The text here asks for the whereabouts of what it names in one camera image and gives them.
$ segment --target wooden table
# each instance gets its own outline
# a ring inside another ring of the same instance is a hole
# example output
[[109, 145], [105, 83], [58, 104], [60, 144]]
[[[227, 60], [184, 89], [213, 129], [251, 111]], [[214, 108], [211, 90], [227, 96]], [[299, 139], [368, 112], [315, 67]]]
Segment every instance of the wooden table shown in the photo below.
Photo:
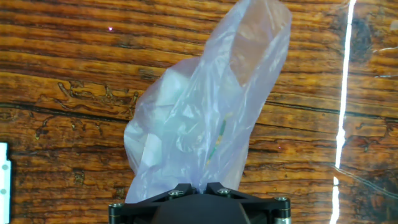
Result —
[[[290, 197], [294, 223], [398, 222], [398, 1], [283, 2], [289, 55], [239, 190]], [[201, 55], [234, 3], [2, 0], [13, 223], [106, 223], [134, 177], [123, 131], [137, 99], [167, 67]]]

